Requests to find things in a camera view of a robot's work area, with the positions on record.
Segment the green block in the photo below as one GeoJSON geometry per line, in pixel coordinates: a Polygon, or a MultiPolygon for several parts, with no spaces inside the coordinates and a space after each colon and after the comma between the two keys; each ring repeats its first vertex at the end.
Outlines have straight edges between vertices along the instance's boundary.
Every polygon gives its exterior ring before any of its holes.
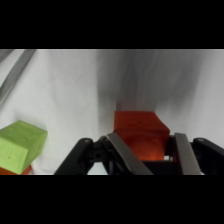
{"type": "Polygon", "coordinates": [[[46,137],[46,131],[23,121],[1,129],[0,167],[22,174],[41,154],[46,137]]]}

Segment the orange block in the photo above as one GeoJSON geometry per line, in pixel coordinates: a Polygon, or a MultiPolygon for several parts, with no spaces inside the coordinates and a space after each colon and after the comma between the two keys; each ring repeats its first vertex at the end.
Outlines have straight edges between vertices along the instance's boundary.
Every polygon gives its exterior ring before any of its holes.
{"type": "MultiPolygon", "coordinates": [[[[27,169],[21,174],[21,176],[28,175],[30,171],[31,171],[31,166],[28,166],[27,169]]],[[[18,174],[15,174],[8,170],[0,168],[0,176],[18,176],[18,174]]]]}
{"type": "Polygon", "coordinates": [[[114,131],[139,160],[164,160],[170,130],[154,112],[116,111],[114,131]]]}

